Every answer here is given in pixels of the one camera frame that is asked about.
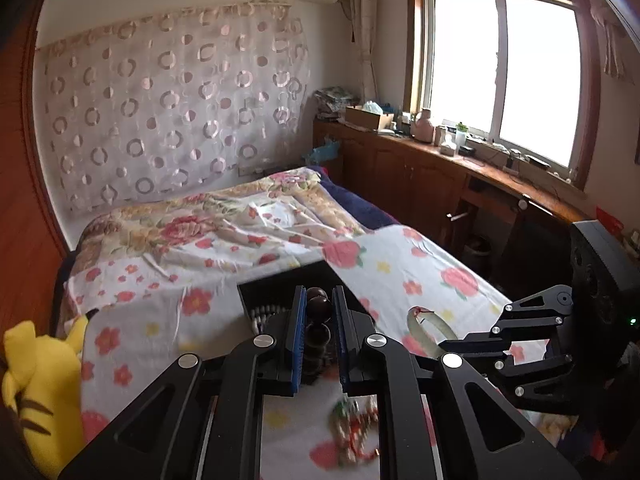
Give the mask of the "pale green jade bangle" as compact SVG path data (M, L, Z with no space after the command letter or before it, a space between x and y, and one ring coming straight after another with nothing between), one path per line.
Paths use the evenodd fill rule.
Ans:
M412 307L407 314L409 335L426 356L440 358L445 351L439 344L446 340L458 340L458 335L436 312L424 307Z

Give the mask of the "black jewelry box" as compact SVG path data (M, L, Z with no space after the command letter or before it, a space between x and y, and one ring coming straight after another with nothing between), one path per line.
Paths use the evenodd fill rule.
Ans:
M259 335L264 331L270 315L292 308L297 286L304 286L306 289L317 287L332 297L332 289L338 285L342 285L345 289L349 309L361 313L367 312L346 283L325 261L270 274L264 278L254 278L239 284L238 291L250 328L255 335Z

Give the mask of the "floral quilt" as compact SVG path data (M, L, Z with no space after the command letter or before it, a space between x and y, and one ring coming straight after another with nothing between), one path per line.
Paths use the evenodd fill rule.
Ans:
M101 263L149 255L166 261L174 249L209 250L220 240L241 248L316 247L369 232L322 185L319 170L300 167L213 192L120 207L81 234L73 278L90 282Z

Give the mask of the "dark blue blanket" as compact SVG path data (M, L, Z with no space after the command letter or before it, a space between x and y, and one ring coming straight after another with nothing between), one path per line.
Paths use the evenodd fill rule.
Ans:
M398 224L398 221L383 209L378 208L359 195L350 192L347 188L335 184L326 170L320 166L307 166L320 174L320 184L334 200L337 201L360 224L369 230L378 230L386 226Z

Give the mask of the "wooden side cabinet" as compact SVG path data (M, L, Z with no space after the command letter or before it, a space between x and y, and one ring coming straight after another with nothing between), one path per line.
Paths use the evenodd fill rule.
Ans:
M570 225L585 214L520 177L398 136L317 119L312 142L340 144L330 178L445 248L507 292L566 284Z

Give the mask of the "strawberry print white sheet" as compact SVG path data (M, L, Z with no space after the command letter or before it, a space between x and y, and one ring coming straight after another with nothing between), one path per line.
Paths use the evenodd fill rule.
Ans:
M302 381L288 388L290 310L255 335L241 283L325 261L367 309L344 392L333 298L306 289ZM408 226L318 248L263 249L223 280L120 292L90 321L81 404L87 443L66 479L573 479L576 470L457 353L429 358L408 311L463 339L510 301Z

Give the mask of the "pink thermos jug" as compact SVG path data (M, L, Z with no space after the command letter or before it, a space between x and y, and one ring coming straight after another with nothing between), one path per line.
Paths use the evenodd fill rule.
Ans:
M414 140L431 144L434 140L435 128L431 122L431 110L422 108L411 125L411 135Z

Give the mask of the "cardboard box on cabinet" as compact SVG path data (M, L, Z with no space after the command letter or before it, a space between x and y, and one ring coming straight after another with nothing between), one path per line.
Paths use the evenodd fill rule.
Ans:
M389 129L394 121L394 114L376 114L361 107L348 106L345 108L345 120L357 127L376 131Z

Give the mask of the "small potted plant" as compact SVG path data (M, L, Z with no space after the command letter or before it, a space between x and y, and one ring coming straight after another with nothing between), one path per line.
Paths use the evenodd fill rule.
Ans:
M462 148L462 146L466 142L466 137L468 136L468 127L462 122L458 122L456 125L456 136L454 137L454 142L456 142L458 148Z

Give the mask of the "yellow plush toy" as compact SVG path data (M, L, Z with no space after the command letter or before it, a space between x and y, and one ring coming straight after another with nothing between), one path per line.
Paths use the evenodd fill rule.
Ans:
M3 335L8 370L2 401L17 416L30 456L49 479L85 445L80 410L81 350L89 319L76 318L64 339L38 336L21 322Z

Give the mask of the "sheer circle pattern curtain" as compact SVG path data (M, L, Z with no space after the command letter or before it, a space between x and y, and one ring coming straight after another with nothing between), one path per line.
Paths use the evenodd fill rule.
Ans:
M299 151L308 44L286 4L89 29L40 48L35 72L47 176L72 214L158 200Z

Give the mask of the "red wooden wardrobe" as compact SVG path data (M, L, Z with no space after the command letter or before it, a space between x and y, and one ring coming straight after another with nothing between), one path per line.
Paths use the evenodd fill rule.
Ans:
M1 45L1 329L32 321L39 335L52 335L67 249L44 185L32 112L43 1L24 7Z

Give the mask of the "window with wooden frame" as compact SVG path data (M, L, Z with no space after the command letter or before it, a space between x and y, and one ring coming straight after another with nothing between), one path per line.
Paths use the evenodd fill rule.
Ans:
M406 102L584 188L600 118L589 0L409 0Z

